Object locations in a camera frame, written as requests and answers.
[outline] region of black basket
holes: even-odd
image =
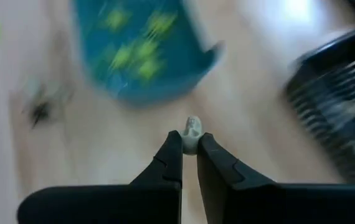
[[[288,100],[340,173],[355,183],[355,31],[298,61]]]

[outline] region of wooden floor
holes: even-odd
[[[204,48],[221,61],[188,96],[143,110],[124,108],[83,81],[68,0],[0,0],[0,223],[18,203],[53,185],[127,184],[168,131],[195,114],[246,164],[279,182],[342,182],[282,97],[301,54],[355,29],[335,0],[186,0]],[[68,83],[64,119],[32,129],[21,80]],[[184,157],[182,223],[205,223],[196,158]]]

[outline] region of blue object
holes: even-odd
[[[202,51],[181,0],[75,0],[74,3],[90,79],[115,98],[133,106],[173,100],[189,93],[218,58],[217,47]],[[126,26],[118,32],[101,28],[99,24],[116,7],[131,14]],[[177,15],[166,37],[159,39],[163,68],[156,77],[144,85],[131,69],[119,71],[93,66],[110,44],[119,49],[122,44],[143,37],[148,17],[154,11]]]

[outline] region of light wooden surface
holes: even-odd
[[[130,110],[83,81],[68,0],[0,0],[0,223],[29,193],[53,185],[127,184],[168,131],[198,115],[243,162],[279,182],[341,182],[282,97],[290,64],[355,27],[344,1],[187,0],[220,63],[188,96]],[[19,81],[74,86],[65,119],[31,129]],[[184,157],[182,223],[205,223],[196,158]]]

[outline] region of blurred background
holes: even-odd
[[[220,57],[189,93],[141,108],[87,80],[75,3],[0,0],[0,223],[44,187],[129,183],[192,114],[277,182],[345,183],[284,92],[298,57],[355,29],[349,1],[185,0],[201,49],[221,43]],[[43,85],[57,106],[34,125]],[[182,223],[205,223],[195,157],[183,172]]]

